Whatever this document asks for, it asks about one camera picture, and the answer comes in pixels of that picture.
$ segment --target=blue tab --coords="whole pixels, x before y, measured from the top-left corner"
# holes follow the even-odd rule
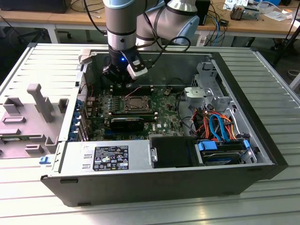
[[[40,158],[39,163],[41,165],[45,165],[45,164],[51,164],[51,162],[49,162],[49,157],[48,156],[43,156]]]
[[[200,142],[200,143],[198,144],[198,148],[199,148],[200,151],[203,151],[203,150],[204,150],[204,145],[203,145],[202,142]]]
[[[198,144],[198,148],[200,151],[203,150],[217,150],[217,144],[213,141],[203,141]]]
[[[249,149],[249,148],[250,148],[249,141],[244,140],[244,145],[245,145],[246,149]]]

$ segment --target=warning label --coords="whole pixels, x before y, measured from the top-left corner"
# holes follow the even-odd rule
[[[93,169],[94,171],[128,170],[128,146],[96,147]]]

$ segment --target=electronic equipment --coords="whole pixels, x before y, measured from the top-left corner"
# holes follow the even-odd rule
[[[130,88],[98,76],[108,51],[90,53],[73,95],[60,101],[66,112],[55,159],[41,177],[65,205],[236,195],[287,167],[218,53],[166,52]],[[141,53],[145,60],[156,55]],[[39,96],[36,87],[30,90]],[[29,105],[10,99],[4,106],[14,110],[11,105],[19,117],[30,116],[23,110]],[[8,123],[4,131],[20,124]],[[20,144],[21,134],[4,131],[7,153],[5,146]],[[34,154],[44,148],[23,147]]]
[[[259,10],[251,7],[251,6],[246,6],[244,8],[243,16],[242,19],[244,20],[258,20],[259,18]]]
[[[196,0],[197,16],[200,18],[199,25],[203,26],[210,8],[210,0]]]
[[[230,12],[230,18],[232,20],[241,20],[243,13],[244,13],[243,6],[234,5],[232,11]]]
[[[71,0],[0,0],[2,11],[65,13]]]
[[[259,14],[259,10],[254,7],[234,5],[230,13],[230,18],[232,20],[258,20]]]

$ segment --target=cable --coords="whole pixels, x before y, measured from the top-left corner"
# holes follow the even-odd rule
[[[192,131],[194,135],[197,136],[197,133],[196,133],[192,128],[190,128],[190,126],[189,126],[188,124],[186,124],[186,123],[183,121],[186,117],[182,119],[182,118],[180,117],[180,114],[179,114],[179,104],[180,104],[180,100],[181,100],[181,97],[182,97],[183,93],[184,93],[184,91],[181,92],[180,97],[179,97],[178,102],[177,102],[177,115],[178,115],[179,120],[182,122],[182,124],[183,124],[184,126],[186,126],[190,131]]]
[[[87,12],[86,10],[85,10],[85,11],[81,11],[81,10],[77,10],[77,9],[74,9],[74,8],[73,8],[73,5],[74,5],[75,3],[77,3],[77,2],[79,2],[79,1],[80,1],[80,0],[74,1],[74,2],[70,5],[71,9],[74,10],[74,11],[76,11],[76,12],[79,12],[79,13],[86,13],[86,12]],[[90,4],[90,5],[88,5],[88,7],[89,7],[89,6],[100,5],[100,4],[102,4],[102,3],[103,3],[103,1],[101,1],[100,3],[96,3],[96,4]],[[101,9],[104,9],[104,7],[98,8],[98,9],[94,9],[94,10],[89,10],[89,11],[90,11],[90,12],[95,12],[95,11],[99,11],[99,10],[101,10]]]
[[[6,21],[6,19],[4,19],[1,15],[0,15],[0,17],[23,39],[23,41],[25,41],[27,44],[29,44],[29,42],[25,38],[23,38],[23,36],[12,25],[10,25],[9,22]]]
[[[131,94],[135,93],[137,90],[139,90],[142,86],[136,88],[134,91],[132,91],[131,93],[129,93],[128,95],[125,96],[125,98],[127,98],[128,96],[130,96]]]
[[[160,51],[160,53],[158,54],[158,56],[156,57],[156,59],[154,59],[154,61],[153,61],[152,65],[151,65],[151,67],[153,67],[154,64],[159,60],[159,58],[161,57],[161,55],[164,53],[165,49],[166,49],[166,48],[167,48],[174,40],[180,39],[180,38],[185,39],[185,40],[188,41],[188,46],[183,50],[183,52],[186,52],[186,51],[190,48],[190,46],[191,46],[191,41],[190,41],[187,37],[185,37],[185,36],[177,36],[177,37],[173,37],[173,38],[172,38],[172,39],[164,46],[164,48]]]
[[[287,72],[287,74],[288,74],[289,76],[294,76],[294,77],[298,76],[299,73],[300,73],[300,71],[294,70],[294,69],[290,69],[290,70]]]
[[[180,79],[180,78],[178,78],[178,77],[173,77],[173,78],[171,78],[171,79],[167,82],[167,84],[166,84],[165,86],[168,87],[168,86],[169,86],[169,83],[170,83],[171,81],[173,81],[173,80],[178,80],[178,81],[180,81],[181,83],[183,83],[186,87],[188,86],[186,83],[184,83],[184,81],[183,81],[182,79]]]
[[[291,27],[290,27],[290,30],[289,30],[289,32],[287,33],[286,37],[285,37],[285,41],[286,41],[287,38],[289,37],[289,35],[290,35],[290,33],[291,33],[291,30],[292,30],[292,28],[293,28],[293,26],[294,26],[295,20],[296,20],[297,15],[298,15],[299,7],[300,7],[300,2],[299,2],[299,5],[298,5],[298,7],[297,7],[296,14],[295,14],[295,18],[294,18],[294,20],[293,20],[293,22],[292,22],[292,25],[291,25]]]
[[[84,7],[85,7],[85,9],[86,9],[86,12],[87,12],[87,14],[88,14],[88,16],[89,16],[89,19],[90,19],[90,21],[92,22],[92,24],[94,25],[94,27],[96,28],[96,30],[98,30],[102,35],[105,35],[105,33],[104,33],[102,30],[100,30],[100,29],[97,27],[97,25],[95,24],[95,22],[93,21],[93,18],[92,18],[92,16],[90,15],[90,12],[89,12],[89,9],[88,9],[88,5],[86,4],[86,0],[83,0],[83,3],[84,3]]]
[[[145,18],[146,23],[149,25],[149,27],[150,27],[150,29],[151,29],[151,31],[152,31],[152,33],[153,33],[153,36],[154,36],[154,38],[155,38],[155,42],[154,42],[154,43],[156,43],[156,44],[160,47],[160,49],[163,49],[163,47],[162,47],[162,46],[160,45],[160,43],[158,42],[158,34],[155,32],[155,30],[154,30],[154,28],[153,28],[153,26],[152,26],[152,24],[151,24],[151,21],[150,21],[148,15],[147,15],[146,13],[143,13],[143,16],[144,16],[144,18]]]
[[[237,138],[234,135],[234,131],[233,131],[233,124],[231,125],[231,131],[232,131],[232,137],[236,140]]]
[[[216,13],[216,10],[215,10],[214,6],[213,6],[212,4],[210,4],[210,5],[211,5],[211,7],[213,8],[213,10],[214,10],[214,11],[208,10],[208,14],[209,14],[209,16],[210,16],[211,18],[215,18],[215,19],[216,19],[216,21],[220,21],[220,16],[219,16],[219,14],[218,14],[218,13]],[[216,39],[214,39],[214,40],[211,40],[211,39],[213,38],[213,36],[214,36],[214,34],[215,34],[216,30],[218,29],[218,27],[217,27],[217,24],[215,24],[214,22],[213,22],[213,24],[216,26],[216,28],[215,28],[214,32],[212,33],[211,37],[210,37],[210,38],[207,38],[208,42],[205,44],[205,46],[207,46],[207,45],[208,45],[208,43],[210,43],[210,46],[211,46],[211,43],[212,43],[213,41],[215,41],[215,40],[216,40]]]
[[[219,140],[221,141],[221,138],[216,134],[216,132],[214,131],[214,128],[213,128],[213,125],[212,125],[212,121],[213,121],[213,118],[216,117],[218,120],[219,120],[219,124],[220,124],[220,128],[221,128],[221,133],[222,133],[222,136],[223,136],[223,139],[225,141],[230,141],[228,136],[227,136],[227,133],[225,132],[224,130],[224,124],[223,124],[223,121],[221,119],[221,117],[219,115],[216,115],[216,114],[213,114],[210,116],[210,131],[211,133]]]
[[[217,22],[217,19],[216,18],[213,18],[213,19],[216,21],[216,26],[217,26],[217,37],[216,37],[215,43],[213,44],[213,47],[214,47],[218,43],[218,38],[219,38],[219,33],[220,33],[220,26],[219,26],[219,23]]]

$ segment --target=aluminum extrusion table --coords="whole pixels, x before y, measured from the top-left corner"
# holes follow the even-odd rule
[[[56,100],[71,94],[80,70],[81,49],[106,45],[38,44],[28,47],[0,87],[0,104],[9,96],[32,102],[28,83],[45,87]],[[272,180],[260,181],[238,196],[69,208],[40,181],[48,167],[39,158],[0,160],[1,224],[299,224],[300,100],[258,52],[245,48],[196,48],[219,52],[289,164]]]

